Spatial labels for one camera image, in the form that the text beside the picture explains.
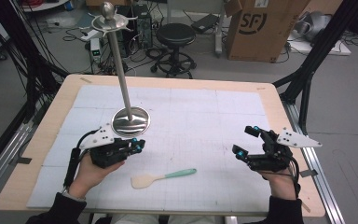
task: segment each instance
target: black strap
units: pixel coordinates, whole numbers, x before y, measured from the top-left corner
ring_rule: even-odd
[[[63,181],[63,186],[69,188],[72,182],[74,182],[76,169],[79,164],[80,148],[75,147],[71,152],[71,159],[69,160],[68,171],[66,172],[65,180]]]

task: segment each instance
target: person's arm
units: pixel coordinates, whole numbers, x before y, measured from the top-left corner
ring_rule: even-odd
[[[67,194],[56,194],[54,204],[48,212],[30,217],[26,224],[72,224],[86,207],[86,194],[97,186],[103,179],[118,169],[124,161],[105,169],[92,164],[90,154],[87,153],[80,162],[74,182],[67,190]]]
[[[269,210],[266,219],[254,224],[303,224],[301,200],[296,198],[293,178],[289,170],[276,173],[260,171],[271,187]]]

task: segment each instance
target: metal stand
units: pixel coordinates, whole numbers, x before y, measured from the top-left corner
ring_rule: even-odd
[[[109,2],[101,4],[101,14],[102,16],[96,17],[91,25],[94,29],[103,32],[103,35],[107,35],[115,58],[116,72],[125,106],[125,108],[113,116],[112,129],[120,136],[133,137],[146,131],[150,125],[150,116],[140,107],[131,107],[120,51],[118,49],[116,31],[122,29],[129,30],[126,27],[129,20],[136,20],[136,18],[128,19],[117,14],[114,6]]]
[[[301,66],[293,74],[272,83],[278,88],[290,82],[286,91],[281,94],[281,99],[290,105],[296,103],[297,96],[302,92],[298,125],[304,134],[307,134],[312,77],[357,14],[358,0],[344,0]]]

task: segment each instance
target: power strip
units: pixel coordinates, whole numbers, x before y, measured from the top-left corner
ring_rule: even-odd
[[[88,41],[91,38],[93,38],[96,34],[98,34],[99,31],[96,30],[91,30],[87,33],[87,35],[83,35],[82,37],[80,37],[82,40]]]

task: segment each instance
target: stool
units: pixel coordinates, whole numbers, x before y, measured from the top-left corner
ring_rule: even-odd
[[[193,43],[195,39],[196,33],[188,25],[169,23],[161,26],[157,30],[157,40],[168,49],[172,49],[172,52],[159,56],[150,71],[155,73],[159,68],[167,74],[166,77],[170,77],[170,75],[176,77],[176,75],[188,73],[188,77],[192,79],[190,69],[196,68],[197,64],[190,56],[179,52],[179,48]]]

